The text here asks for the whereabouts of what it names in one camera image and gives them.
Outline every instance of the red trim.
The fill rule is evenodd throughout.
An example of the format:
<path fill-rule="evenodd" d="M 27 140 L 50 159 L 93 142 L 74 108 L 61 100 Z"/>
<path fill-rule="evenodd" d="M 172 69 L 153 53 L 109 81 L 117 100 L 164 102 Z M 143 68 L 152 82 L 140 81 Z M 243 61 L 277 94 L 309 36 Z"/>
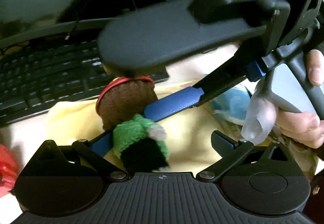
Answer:
<path fill-rule="evenodd" d="M 99 98 L 98 98 L 98 100 L 96 102 L 96 112 L 97 112 L 98 115 L 99 115 L 99 110 L 98 110 L 98 108 L 99 108 L 99 102 L 100 102 L 101 98 L 105 95 L 105 93 L 107 91 L 109 91 L 111 88 L 113 88 L 113 87 L 115 87 L 115 86 L 117 86 L 117 85 L 119 85 L 121 83 L 130 81 L 130 80 L 144 80 L 144 81 L 148 81 L 148 82 L 154 83 L 154 81 L 150 77 L 146 77 L 146 76 L 140 76 L 140 77 L 136 77 L 136 78 L 120 77 L 120 78 L 112 81 L 111 83 L 109 83 L 107 85 L 107 87 L 105 87 L 105 89 L 102 91 L 102 93 L 100 93 Z"/>

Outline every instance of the stuffed toy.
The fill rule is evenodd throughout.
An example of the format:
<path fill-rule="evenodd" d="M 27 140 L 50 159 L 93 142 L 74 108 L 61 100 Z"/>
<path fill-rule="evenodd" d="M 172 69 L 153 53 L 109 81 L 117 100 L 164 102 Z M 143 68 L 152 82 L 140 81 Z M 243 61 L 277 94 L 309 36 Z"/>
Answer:
<path fill-rule="evenodd" d="M 113 151 L 129 175 L 136 172 L 168 172 L 166 132 L 143 117 L 144 108 L 157 101 L 149 77 L 117 78 L 96 103 L 103 129 L 112 132 Z"/>

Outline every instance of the yellow cloth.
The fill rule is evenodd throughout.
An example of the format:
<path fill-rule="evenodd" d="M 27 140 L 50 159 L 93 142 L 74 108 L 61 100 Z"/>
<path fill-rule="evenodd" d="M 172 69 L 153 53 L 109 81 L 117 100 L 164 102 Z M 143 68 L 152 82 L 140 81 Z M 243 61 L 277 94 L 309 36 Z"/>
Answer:
<path fill-rule="evenodd" d="M 155 91 L 158 98 L 163 98 L 196 82 L 158 86 Z M 54 140 L 57 145 L 70 145 L 77 139 L 91 140 L 100 135 L 102 122 L 96 114 L 95 104 L 96 100 L 57 103 L 48 113 L 47 139 Z M 159 124 L 167 132 L 172 171 L 193 172 L 195 176 L 221 158 L 210 143 L 211 133 L 219 130 L 219 124 L 211 115 L 209 105 L 184 110 Z M 112 151 L 105 159 L 123 168 Z"/>

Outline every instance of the black keyboard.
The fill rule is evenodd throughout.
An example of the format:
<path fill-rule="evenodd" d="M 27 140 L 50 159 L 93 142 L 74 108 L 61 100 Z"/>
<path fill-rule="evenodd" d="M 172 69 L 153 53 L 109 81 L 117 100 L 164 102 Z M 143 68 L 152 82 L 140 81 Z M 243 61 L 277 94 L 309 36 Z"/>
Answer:
<path fill-rule="evenodd" d="M 26 46 L 0 60 L 0 125 L 44 113 L 59 101 L 93 99 L 114 78 L 103 69 L 96 41 Z M 168 74 L 151 78 L 160 82 Z"/>

